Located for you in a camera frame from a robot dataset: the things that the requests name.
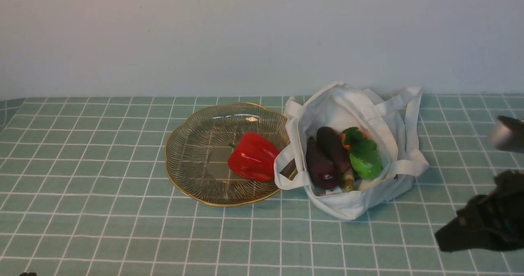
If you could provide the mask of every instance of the gold rim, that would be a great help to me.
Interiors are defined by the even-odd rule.
[[[180,130],[184,125],[187,124],[187,121],[193,117],[193,115],[195,115],[196,113],[198,112],[202,112],[203,110],[206,110],[206,109],[211,109],[211,108],[216,108],[218,106],[227,106],[227,105],[231,105],[231,104],[250,104],[250,105],[253,105],[253,106],[257,106],[259,108],[262,108],[263,110],[266,110],[266,111],[269,111],[269,112],[272,112],[272,113],[275,113],[277,115],[280,115],[281,117],[284,117],[286,118],[282,113],[279,113],[279,112],[275,112],[275,111],[271,111],[271,110],[268,110],[267,108],[265,108],[264,106],[261,106],[259,104],[255,104],[255,103],[250,103],[250,102],[234,102],[234,103],[230,103],[230,104],[224,104],[224,105],[213,105],[213,106],[209,106],[209,107],[204,107],[202,109],[199,109],[197,111],[195,111],[193,114],[191,114],[185,121],[184,123],[182,123],[182,125],[178,126],[176,129],[174,129],[170,134],[169,134],[169,137],[167,138],[167,141],[170,140],[170,138],[173,136],[173,134],[176,133],[176,131]],[[171,181],[171,183],[176,187],[176,189],[180,190],[180,192],[182,192],[183,194],[195,199],[196,201],[199,201],[203,204],[206,204],[206,205],[210,205],[210,206],[219,206],[219,207],[235,207],[235,206],[242,206],[242,205],[248,205],[248,204],[253,204],[253,203],[257,203],[259,201],[263,201],[267,198],[270,198],[271,196],[277,194],[278,192],[280,192],[280,188],[277,187],[277,190],[275,190],[274,192],[264,196],[264,197],[261,197],[261,198],[257,198],[253,201],[246,201],[246,202],[243,202],[243,203],[237,203],[237,204],[215,204],[215,203],[210,203],[208,201],[204,201],[196,196],[194,196],[193,194],[190,194],[188,192],[186,192],[185,190],[183,190],[180,186],[178,186],[176,184],[176,182],[174,181],[173,177],[171,176],[171,174],[169,173],[169,170],[168,170],[168,155],[167,155],[167,141],[166,141],[166,144],[165,144],[165,148],[164,148],[164,159],[165,159],[165,172],[167,173],[167,176],[169,178],[169,181]],[[292,171],[292,173],[290,174],[290,178],[294,177],[296,175],[296,168]]]

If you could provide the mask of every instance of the green vegetable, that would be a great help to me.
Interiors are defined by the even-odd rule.
[[[382,160],[378,155],[377,144],[366,139],[358,127],[350,127],[342,132],[344,145],[349,145],[350,162],[353,170],[362,179],[374,179],[382,171]]]

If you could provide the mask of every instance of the white wall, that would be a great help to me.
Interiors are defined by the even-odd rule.
[[[524,92],[524,0],[0,0],[0,99]]]

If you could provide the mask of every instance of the bag handle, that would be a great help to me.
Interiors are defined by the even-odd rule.
[[[370,98],[381,99],[370,89],[364,92]],[[418,177],[429,167],[429,163],[419,150],[419,137],[417,134],[417,121],[419,117],[420,101],[422,99],[422,89],[410,87],[392,97],[388,101],[375,105],[376,112],[380,117],[396,112],[406,106],[406,116],[404,118],[404,129],[406,130],[406,153],[409,160],[398,160],[391,163],[391,167],[386,174],[386,179],[395,175],[410,175]]]
[[[286,105],[285,105],[285,109],[284,109],[284,115],[289,119],[289,118],[299,118],[301,117],[304,112],[305,112],[305,106],[307,106],[307,104],[316,99],[317,97],[319,97],[320,95],[322,95],[323,93],[325,93],[325,91],[328,91],[328,90],[331,90],[333,87],[336,87],[336,86],[339,86],[339,87],[344,87],[346,84],[341,82],[341,81],[337,81],[337,82],[333,82],[332,84],[328,84],[327,86],[325,86],[324,88],[322,88],[320,91],[316,92],[314,95],[311,96],[311,98],[306,101],[306,103],[304,103],[304,105],[300,105],[298,103],[296,103],[296,101],[294,100],[294,97],[289,97],[288,101],[286,102]]]
[[[292,160],[294,160],[294,152],[292,145],[289,144],[280,152],[273,164],[273,170],[275,171],[275,184],[282,190],[291,190],[311,185],[309,173],[306,171],[301,170],[297,172],[293,180],[288,179],[280,173]]]

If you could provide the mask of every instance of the canvas bag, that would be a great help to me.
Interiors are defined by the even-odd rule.
[[[421,88],[411,87],[384,101],[370,89],[359,90],[335,82],[304,105],[291,97],[284,111],[290,144],[275,159],[275,184],[282,190],[304,187],[307,197],[320,210],[345,221],[354,220],[370,207],[410,190],[414,177],[429,166],[419,150],[417,134],[421,96]],[[404,107],[403,120],[399,110]],[[305,153],[307,138],[316,136],[318,128],[323,126],[333,127],[337,132],[348,127],[367,130],[377,143],[382,159],[380,175],[372,180],[363,179],[358,190],[316,196],[307,172]],[[280,172],[292,160],[297,174],[290,180]]]

